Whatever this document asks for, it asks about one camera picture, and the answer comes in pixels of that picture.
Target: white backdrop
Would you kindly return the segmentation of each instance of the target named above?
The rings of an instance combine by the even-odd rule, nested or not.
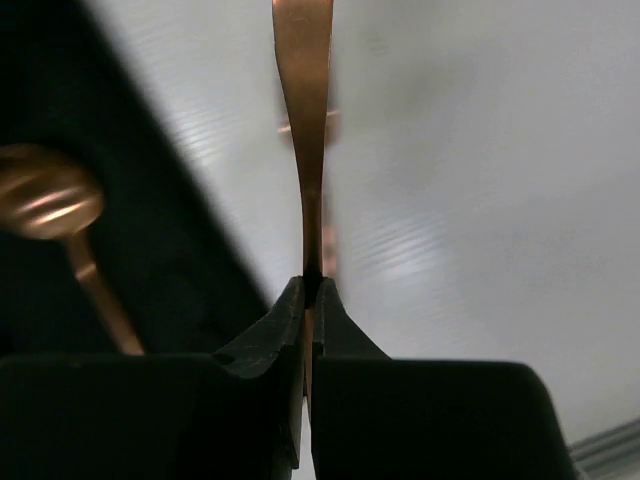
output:
[[[271,2],[87,2],[275,298],[301,214]],[[531,364],[569,442],[640,416],[638,25],[635,0],[335,0],[351,316],[393,356]]]

